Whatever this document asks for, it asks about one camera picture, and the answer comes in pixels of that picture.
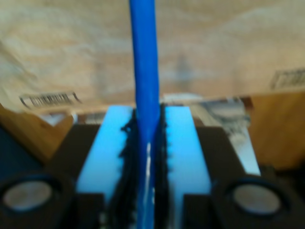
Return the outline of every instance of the wooden surface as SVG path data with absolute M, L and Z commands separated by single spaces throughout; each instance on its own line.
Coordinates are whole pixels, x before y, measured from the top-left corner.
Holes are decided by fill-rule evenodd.
M 259 163 L 293 167 L 305 160 L 305 93 L 252 97 L 249 133 Z M 42 161 L 52 157 L 72 126 L 69 116 L 51 126 L 30 114 L 0 106 L 0 124 Z
M 259 163 L 293 167 L 305 160 L 305 93 L 252 97 L 249 134 Z
M 34 115 L 16 114 L 0 105 L 0 125 L 42 162 L 53 156 L 72 123 L 73 118 L 69 116 L 51 126 Z

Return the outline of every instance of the wood panel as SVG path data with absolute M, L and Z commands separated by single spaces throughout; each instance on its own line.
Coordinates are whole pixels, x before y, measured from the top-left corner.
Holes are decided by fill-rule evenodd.
M 252 97 L 249 133 L 259 163 L 293 167 L 305 160 L 305 93 Z
M 0 105 L 0 125 L 42 162 L 53 156 L 72 123 L 69 116 L 51 126 L 32 114 L 16 114 Z

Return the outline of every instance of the barcode label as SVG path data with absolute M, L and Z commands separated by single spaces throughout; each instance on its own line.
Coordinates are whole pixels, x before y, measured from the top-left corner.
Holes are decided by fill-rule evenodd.
M 305 86 L 305 69 L 276 72 L 271 82 L 272 89 Z
M 22 104 L 29 109 L 39 109 L 43 107 L 73 105 L 75 103 L 81 103 L 74 92 L 22 95 L 19 98 Z

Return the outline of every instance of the blue pole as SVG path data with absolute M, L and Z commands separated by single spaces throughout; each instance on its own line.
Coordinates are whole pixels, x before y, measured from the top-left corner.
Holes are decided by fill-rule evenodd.
M 155 132 L 159 123 L 158 53 L 154 0 L 130 0 L 140 176 L 137 228 L 153 229 Z

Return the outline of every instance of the barcode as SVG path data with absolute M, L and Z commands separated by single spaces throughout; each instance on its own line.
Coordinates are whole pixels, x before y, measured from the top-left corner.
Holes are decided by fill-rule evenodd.
M 74 92 L 22 95 L 20 100 L 29 109 L 80 103 Z
M 271 81 L 272 89 L 305 86 L 305 69 L 278 71 Z

